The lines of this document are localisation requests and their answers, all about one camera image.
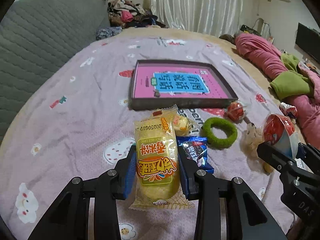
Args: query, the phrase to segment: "bed sheet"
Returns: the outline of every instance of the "bed sheet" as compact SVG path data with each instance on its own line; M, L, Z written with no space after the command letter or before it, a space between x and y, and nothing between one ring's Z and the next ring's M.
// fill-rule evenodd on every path
M133 121L150 115L128 108L130 78L138 59L213 64L240 100L251 102L251 122L259 125L269 113L280 113L268 93L221 46L164 35L167 46L159 44L155 35L120 34L92 43L55 73L17 115L0 149L0 214L18 240L28 239L71 178L98 177L125 156L134 142ZM192 131L195 135L206 119L219 115L210 109L179 109L179 113L198 124ZM287 232L295 215L280 201L279 175L266 174L259 160L241 150L246 124L237 128L238 138L229 149L208 149L214 174L223 179L242 177ZM129 209L134 198L135 187L126 201L117 201L119 226L129 231L123 239L193 239L197 201L194 209L145 212ZM92 216L89 233L92 237Z

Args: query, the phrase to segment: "metal screw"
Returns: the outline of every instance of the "metal screw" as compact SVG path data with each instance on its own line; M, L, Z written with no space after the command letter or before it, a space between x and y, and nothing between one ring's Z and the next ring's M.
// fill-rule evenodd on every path
M296 186L299 186L299 185L300 185L300 182L299 182L297 179L295 179L295 180L293 181L293 184L296 185Z
M199 176L204 176L204 175L206 174L206 171L204 171L204 170L197 170L197 174L198 174Z
M81 181L81 179L79 177L75 177L72 179L73 184L78 184L80 181Z
M240 177L235 177L233 179L233 181L236 183L236 184L241 184L243 182L243 180L240 178Z
M107 172L107 174L109 175L109 176L114 176L114 175L116 175L117 174L117 171L116 170L108 170L108 172Z

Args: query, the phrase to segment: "folded blue cloth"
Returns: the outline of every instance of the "folded blue cloth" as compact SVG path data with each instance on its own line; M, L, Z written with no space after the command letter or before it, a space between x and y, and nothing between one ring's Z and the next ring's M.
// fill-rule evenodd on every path
M110 38L119 34L122 31L121 27L107 27L104 29L99 29L97 31L96 40L102 40L105 38Z

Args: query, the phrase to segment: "gray headboard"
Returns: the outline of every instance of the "gray headboard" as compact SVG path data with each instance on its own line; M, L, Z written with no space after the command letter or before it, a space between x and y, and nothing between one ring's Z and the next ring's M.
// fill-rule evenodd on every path
M103 0L17 0L0 22L0 143L31 95L108 27Z

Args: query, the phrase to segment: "satin curtain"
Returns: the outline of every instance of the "satin curtain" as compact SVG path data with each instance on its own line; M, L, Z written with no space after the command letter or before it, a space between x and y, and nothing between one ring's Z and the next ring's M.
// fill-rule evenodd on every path
M158 21L170 28L220 36L239 30L243 0L150 0Z

